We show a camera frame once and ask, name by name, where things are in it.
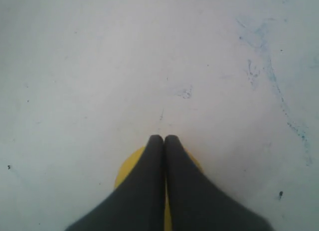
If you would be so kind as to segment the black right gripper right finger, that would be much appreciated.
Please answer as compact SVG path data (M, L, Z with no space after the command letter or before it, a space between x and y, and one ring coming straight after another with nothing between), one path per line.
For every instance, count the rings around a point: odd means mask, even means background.
M271 231L271 225L216 187L179 138L164 140L166 180L174 231Z

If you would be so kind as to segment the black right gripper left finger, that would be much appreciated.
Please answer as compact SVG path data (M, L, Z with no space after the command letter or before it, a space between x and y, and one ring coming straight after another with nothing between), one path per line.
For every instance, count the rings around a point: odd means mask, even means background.
M69 231L162 231L165 173L163 139L150 136L124 181Z

